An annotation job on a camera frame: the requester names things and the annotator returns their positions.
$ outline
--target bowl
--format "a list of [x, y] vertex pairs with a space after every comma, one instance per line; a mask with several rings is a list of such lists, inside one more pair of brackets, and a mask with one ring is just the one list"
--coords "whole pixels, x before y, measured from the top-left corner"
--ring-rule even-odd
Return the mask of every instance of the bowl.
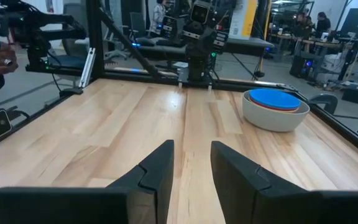
[[249, 100], [249, 91], [242, 96], [242, 114], [251, 124], [275, 132], [295, 130], [309, 113], [310, 107], [303, 101], [294, 112], [271, 110]]

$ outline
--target wooden tabletop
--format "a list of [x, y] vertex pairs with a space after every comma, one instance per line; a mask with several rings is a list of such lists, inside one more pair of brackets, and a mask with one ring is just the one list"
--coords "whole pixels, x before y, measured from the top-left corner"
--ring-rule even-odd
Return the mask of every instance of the wooden tabletop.
[[309, 114], [256, 128], [241, 93], [97, 80], [0, 143], [0, 187], [105, 187], [175, 140], [169, 223], [224, 223], [209, 160], [218, 140], [306, 189], [358, 190], [358, 149]]

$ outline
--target box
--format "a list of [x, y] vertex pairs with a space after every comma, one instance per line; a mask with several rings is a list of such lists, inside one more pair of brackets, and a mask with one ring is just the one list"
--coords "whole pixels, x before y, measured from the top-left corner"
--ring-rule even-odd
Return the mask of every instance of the box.
[[257, 0], [237, 0], [230, 23], [229, 38], [247, 40], [251, 36]]

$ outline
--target blue lid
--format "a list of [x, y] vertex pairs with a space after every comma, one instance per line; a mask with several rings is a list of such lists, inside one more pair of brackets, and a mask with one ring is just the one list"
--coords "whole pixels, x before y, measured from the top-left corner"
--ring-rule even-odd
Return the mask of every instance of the blue lid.
[[251, 90], [249, 96], [258, 104], [278, 110], [296, 110], [301, 105], [298, 98], [278, 90]]

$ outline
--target table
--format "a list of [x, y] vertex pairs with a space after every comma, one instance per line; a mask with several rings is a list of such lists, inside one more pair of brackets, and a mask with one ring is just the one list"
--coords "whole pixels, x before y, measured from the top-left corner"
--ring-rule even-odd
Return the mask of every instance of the table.
[[227, 44], [248, 45], [248, 46], [253, 46], [253, 47], [274, 47], [274, 45], [272, 43], [262, 40], [260, 38], [255, 38], [255, 37], [249, 37], [248, 39], [244, 39], [244, 40], [229, 38], [227, 40]]
[[305, 39], [302, 39], [300, 37], [294, 37], [292, 35], [271, 34], [270, 36], [279, 38], [279, 42], [278, 42], [278, 46], [277, 46], [277, 53], [274, 55], [274, 61], [275, 62], [281, 62], [281, 59], [283, 57], [283, 52], [281, 51], [281, 49], [282, 49], [282, 45], [283, 45], [284, 40], [293, 40], [293, 41], [296, 41], [298, 43], [301, 42], [301, 43], [304, 43], [304, 44], [313, 44], [313, 45], [322, 47], [323, 50], [319, 51], [319, 53], [323, 53], [324, 56], [325, 56], [325, 54], [327, 52], [327, 48], [338, 49], [338, 48], [341, 47], [341, 45], [335, 44], [335, 43], [327, 43], [327, 42], [322, 42], [322, 41], [318, 41], [318, 40], [305, 40]]
[[105, 187], [175, 140], [168, 223], [224, 223], [212, 140], [306, 189], [358, 190], [358, 149], [314, 114], [293, 133], [256, 128], [241, 93], [96, 80], [0, 142], [0, 187]]

